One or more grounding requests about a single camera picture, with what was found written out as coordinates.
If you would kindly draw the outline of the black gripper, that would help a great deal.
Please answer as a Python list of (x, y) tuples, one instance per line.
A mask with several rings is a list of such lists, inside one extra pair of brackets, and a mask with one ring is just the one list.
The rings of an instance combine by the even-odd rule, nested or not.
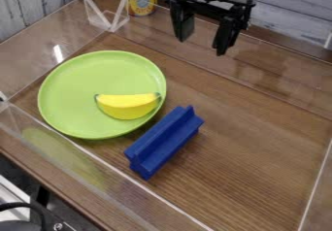
[(240, 27), (235, 17), (249, 18), (256, 7), (255, 0), (169, 0), (174, 34), (184, 42), (194, 31), (194, 13), (223, 17), (213, 41), (217, 55), (225, 55), (235, 45)]

